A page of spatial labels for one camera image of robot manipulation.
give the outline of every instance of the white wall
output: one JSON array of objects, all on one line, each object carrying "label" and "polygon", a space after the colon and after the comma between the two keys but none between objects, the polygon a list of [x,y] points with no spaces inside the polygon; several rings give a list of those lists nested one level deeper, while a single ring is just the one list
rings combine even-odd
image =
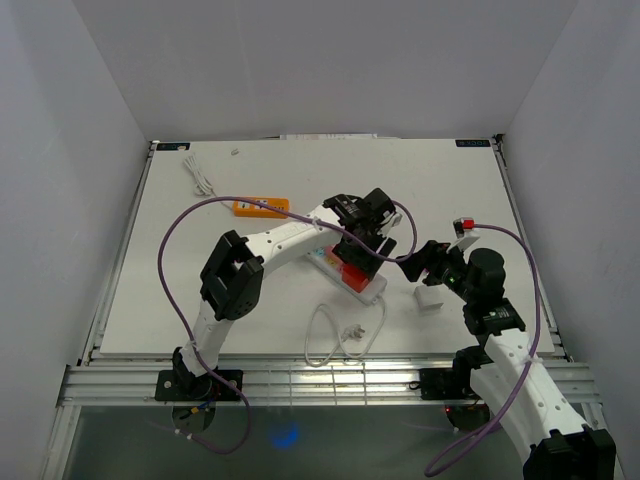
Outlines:
[{"label": "white wall", "polygon": [[582,0],[510,126],[507,165],[562,338],[640,478],[640,4]]},{"label": "white wall", "polygon": [[0,0],[0,476],[38,475],[146,142],[71,0]]},{"label": "white wall", "polygon": [[575,0],[74,0],[150,139],[504,132]]}]

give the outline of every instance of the blue light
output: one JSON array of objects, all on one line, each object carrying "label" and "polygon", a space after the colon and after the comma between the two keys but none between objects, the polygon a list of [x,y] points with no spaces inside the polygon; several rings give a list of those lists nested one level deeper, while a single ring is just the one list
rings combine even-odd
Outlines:
[{"label": "blue light", "polygon": [[295,422],[287,426],[281,426],[277,430],[274,429],[269,433],[271,445],[278,450],[287,450],[292,447],[298,441],[299,436],[298,424]]}]

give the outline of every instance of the orange object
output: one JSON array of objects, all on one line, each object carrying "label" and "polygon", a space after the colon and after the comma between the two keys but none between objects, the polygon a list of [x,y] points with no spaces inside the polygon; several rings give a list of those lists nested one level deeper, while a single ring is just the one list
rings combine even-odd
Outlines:
[{"label": "orange object", "polygon": [[[267,198],[267,197],[245,197],[249,200],[264,203],[270,207],[277,208],[279,210],[289,211],[289,200],[286,198]],[[282,213],[272,212],[266,208],[258,207],[251,203],[236,200],[233,202],[233,214],[236,217],[260,217],[260,218],[287,218]]]},{"label": "orange object", "polygon": [[342,281],[360,293],[369,285],[367,276],[357,267],[345,263],[342,267]]}]

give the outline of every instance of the white board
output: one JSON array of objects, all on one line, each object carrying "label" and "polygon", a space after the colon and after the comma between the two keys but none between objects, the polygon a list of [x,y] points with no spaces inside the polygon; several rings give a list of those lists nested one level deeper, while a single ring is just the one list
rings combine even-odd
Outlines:
[{"label": "white board", "polygon": [[[337,193],[363,196],[381,187],[415,216],[419,247],[429,239],[454,239],[452,221],[461,216],[516,230],[490,148],[457,148],[453,140],[382,139],[195,142],[190,148],[219,195],[286,197],[294,212],[306,213]],[[165,231],[199,200],[182,165],[187,154],[156,152],[153,157],[100,349],[104,355],[166,356],[187,340],[156,271]],[[238,218],[215,204],[184,220],[166,249],[165,271],[192,324],[200,303],[199,273],[220,235],[232,229],[241,235],[257,233],[284,221]],[[406,219],[391,236],[398,241],[395,255],[408,251]],[[485,231],[474,247],[493,248],[504,256],[506,294],[532,330],[533,287],[520,247],[503,234]],[[442,292],[440,311],[420,314],[413,297],[417,284],[409,283],[397,265],[385,264],[380,273],[389,281],[384,294],[389,315],[371,354],[454,353],[477,344],[464,324],[463,302],[453,293]],[[300,259],[266,279],[258,306],[236,321],[222,353],[300,355],[309,314],[319,302],[332,306],[343,327],[360,323],[367,331],[365,341],[381,314],[379,307],[364,307]],[[539,350],[551,352],[546,323],[543,328]],[[335,341],[328,321],[318,318],[311,351],[328,352]],[[352,351],[359,351],[365,341],[351,342]]]}]

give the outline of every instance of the white cord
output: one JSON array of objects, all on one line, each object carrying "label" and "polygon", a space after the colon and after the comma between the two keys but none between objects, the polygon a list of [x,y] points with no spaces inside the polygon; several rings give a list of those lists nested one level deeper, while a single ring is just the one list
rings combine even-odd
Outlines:
[{"label": "white cord", "polygon": [[[200,168],[198,160],[196,159],[196,154],[189,154],[189,156],[185,158],[183,162],[185,167],[187,167],[193,175],[193,179],[196,182],[193,192],[199,197],[217,197],[218,194],[213,189],[213,185],[211,185],[211,182],[207,179],[207,177],[204,176],[204,173],[202,173],[202,169]],[[221,203],[229,210],[233,210],[231,206],[227,204],[227,202]]]},{"label": "white cord", "polygon": [[[369,353],[369,350],[371,349],[373,342],[375,342],[376,338],[378,337],[378,334],[380,333],[380,330],[382,330],[382,326],[384,325],[385,320],[387,319],[387,303],[384,301],[384,298],[382,297],[378,297],[378,302],[382,307],[382,318],[380,319],[380,323],[378,323],[378,327],[376,328],[375,332],[373,332],[373,335],[369,340],[369,343],[367,343],[367,346],[364,347],[364,350],[362,350],[362,352],[357,354],[349,353],[346,347],[344,346],[344,342],[350,338],[352,339],[362,338],[363,334],[365,333],[362,327],[359,324],[354,324],[345,328],[345,330],[342,333],[340,333],[340,327],[338,326],[338,321],[336,320],[336,317],[333,315],[333,311],[331,310],[331,307],[329,307],[329,305],[327,305],[326,303],[318,304],[318,306],[316,306],[316,308],[311,313],[311,317],[309,318],[309,324],[307,326],[307,334],[304,337],[304,359],[307,362],[307,365],[315,368],[325,366],[327,363],[331,361],[331,359],[336,354],[338,349],[341,349],[346,357],[351,358],[353,360],[359,360],[362,357],[364,357],[367,353]],[[336,332],[336,336],[338,337],[338,343],[331,350],[329,355],[327,355],[325,358],[323,358],[319,362],[314,362],[309,358],[309,337],[311,336],[311,328],[313,326],[313,322],[316,319],[316,315],[320,311],[322,311],[329,319],[329,322],[331,323],[331,326],[333,327],[333,330]]]}]

